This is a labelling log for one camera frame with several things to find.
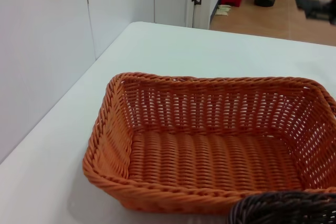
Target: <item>tabletop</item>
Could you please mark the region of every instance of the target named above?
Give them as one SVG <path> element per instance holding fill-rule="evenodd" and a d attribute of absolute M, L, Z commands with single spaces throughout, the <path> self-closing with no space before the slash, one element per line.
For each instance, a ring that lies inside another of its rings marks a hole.
<path fill-rule="evenodd" d="M 81 161 L 105 88 L 121 72 L 314 79 L 336 96 L 336 47 L 133 23 L 0 165 L 0 223 L 223 223 L 221 216 L 124 209 L 84 177 Z"/>

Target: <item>woven basket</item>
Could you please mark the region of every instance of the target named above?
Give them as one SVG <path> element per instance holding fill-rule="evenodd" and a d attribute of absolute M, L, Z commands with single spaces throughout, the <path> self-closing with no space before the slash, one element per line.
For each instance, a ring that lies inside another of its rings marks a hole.
<path fill-rule="evenodd" d="M 83 171 L 126 208 L 228 214 L 249 195 L 336 185 L 336 103 L 303 78 L 108 84 Z"/>
<path fill-rule="evenodd" d="M 300 191 L 249 196 L 230 211 L 228 224 L 333 224 L 336 194 Z"/>

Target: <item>basket rim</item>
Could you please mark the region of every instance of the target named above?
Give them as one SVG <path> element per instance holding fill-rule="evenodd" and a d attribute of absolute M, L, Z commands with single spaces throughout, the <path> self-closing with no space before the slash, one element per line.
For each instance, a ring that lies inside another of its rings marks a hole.
<path fill-rule="evenodd" d="M 324 100 L 324 106 L 326 109 L 330 111 L 330 119 L 333 126 L 336 127 L 336 102 L 331 95 L 326 91 L 324 86 L 319 84 L 318 82 L 307 79 L 307 78 L 299 78 L 299 77 L 242 77 L 242 78 L 196 78 L 196 77 L 190 77 L 190 76 L 158 76 L 155 74 L 147 74 L 147 73 L 141 73 L 141 72 L 125 72 L 116 75 L 112 78 L 112 80 L 108 83 L 107 89 L 110 86 L 114 86 L 114 84 L 117 81 L 122 81 L 125 79 L 134 79 L 134 80 L 141 80 L 141 81 L 152 81 L 153 79 L 156 79 L 158 82 L 168 82 L 171 84 L 179 84 L 179 83 L 185 83 L 190 82 L 191 84 L 195 84 L 196 82 L 202 82 L 202 83 L 210 83 L 213 81 L 217 81 L 220 83 L 238 83 L 238 82 L 256 82 L 256 81 L 263 81 L 263 82 L 283 82 L 284 80 L 287 80 L 289 82 L 293 83 L 299 83 L 304 84 L 313 90 L 316 90 L 319 92 L 319 94 L 323 97 Z M 107 90 L 105 93 L 105 96 L 103 100 L 106 99 L 106 96 L 108 95 Z M 170 196 L 178 196 L 181 195 L 185 199 L 186 196 L 189 196 L 190 198 L 195 197 L 203 197 L 203 198 L 225 198 L 226 201 L 232 200 L 232 203 L 236 202 L 237 200 L 240 200 L 244 197 L 256 195 L 256 194 L 262 194 L 265 193 L 264 191 L 251 191 L 251 190 L 237 190 L 237 191 L 226 191 L 221 189 L 210 189 L 210 188 L 195 188 L 195 189 L 188 189 L 185 187 L 173 187 L 173 186 L 164 186 L 161 184 L 156 183 L 145 183 L 145 182 L 136 182 L 131 179 L 122 178 L 119 176 L 107 176 L 100 172 L 100 168 L 95 165 L 95 159 L 97 157 L 97 150 L 98 150 L 99 144 L 96 145 L 96 143 L 93 141 L 93 133 L 91 134 L 91 137 L 89 139 L 89 146 L 86 150 L 85 156 L 82 161 L 82 169 L 84 175 L 91 181 L 93 184 L 95 184 L 98 187 L 101 187 L 102 189 L 108 188 L 108 187 L 117 187 L 118 189 L 128 189 L 131 190 L 134 193 L 141 192 L 141 195 L 151 194 L 153 197 L 155 194 L 160 193 L 160 198 L 166 197 L 169 198 Z M 336 193 L 336 187 L 329 187 L 325 189 L 305 189 L 304 191 L 310 192 L 310 193 Z"/>

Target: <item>basket bottom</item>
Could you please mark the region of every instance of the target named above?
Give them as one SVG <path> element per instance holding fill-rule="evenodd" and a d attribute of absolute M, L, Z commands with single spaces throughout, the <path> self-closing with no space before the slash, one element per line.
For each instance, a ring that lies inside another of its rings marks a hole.
<path fill-rule="evenodd" d="M 302 190 L 284 139 L 262 135 L 136 134 L 128 179 L 188 189 Z"/>

